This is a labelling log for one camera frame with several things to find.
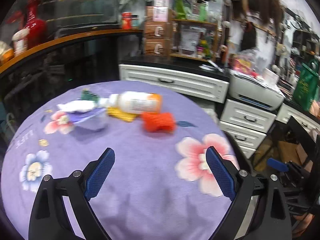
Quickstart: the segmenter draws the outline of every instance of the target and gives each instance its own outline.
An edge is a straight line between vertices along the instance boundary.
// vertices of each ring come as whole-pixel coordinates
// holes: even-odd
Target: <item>white printer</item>
[[[229,94],[233,98],[267,110],[276,110],[284,100],[284,95],[278,87],[273,90],[250,78],[233,74],[230,78]]]

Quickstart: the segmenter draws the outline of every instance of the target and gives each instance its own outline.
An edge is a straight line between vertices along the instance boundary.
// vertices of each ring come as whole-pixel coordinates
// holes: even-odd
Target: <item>tablecloth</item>
[[[61,114],[56,105],[79,98],[83,88],[104,98],[125,91],[160,94],[161,112],[172,113],[179,125],[170,134],[146,132],[140,118],[127,123],[110,117],[99,131],[57,122]],[[231,203],[205,161],[211,145],[237,166],[223,132],[181,94],[131,81],[78,87],[43,105],[17,130],[2,169],[4,208],[28,239],[31,209],[43,176],[67,177],[110,147],[115,164],[90,205],[113,240],[207,240]],[[83,237],[68,198],[64,201],[76,235]]]

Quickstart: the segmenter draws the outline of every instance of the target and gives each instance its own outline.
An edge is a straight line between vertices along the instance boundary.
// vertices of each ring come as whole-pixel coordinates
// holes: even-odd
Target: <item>yellow cloth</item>
[[[122,112],[119,108],[108,107],[108,115],[119,118],[125,122],[132,122],[138,115]]]

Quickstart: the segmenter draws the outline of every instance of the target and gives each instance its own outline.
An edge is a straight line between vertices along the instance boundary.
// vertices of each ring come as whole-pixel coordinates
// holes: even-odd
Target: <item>pink box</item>
[[[168,21],[168,7],[153,7],[153,21],[167,22]]]
[[[153,6],[169,7],[170,0],[154,0]]]

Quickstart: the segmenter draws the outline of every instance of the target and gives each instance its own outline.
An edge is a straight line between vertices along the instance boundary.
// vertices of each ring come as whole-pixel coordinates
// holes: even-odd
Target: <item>blue flower print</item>
[[[26,165],[22,167],[19,176],[23,190],[35,193],[38,191],[42,178],[52,172],[52,166],[47,162],[48,158],[49,153],[43,150],[27,155]]]

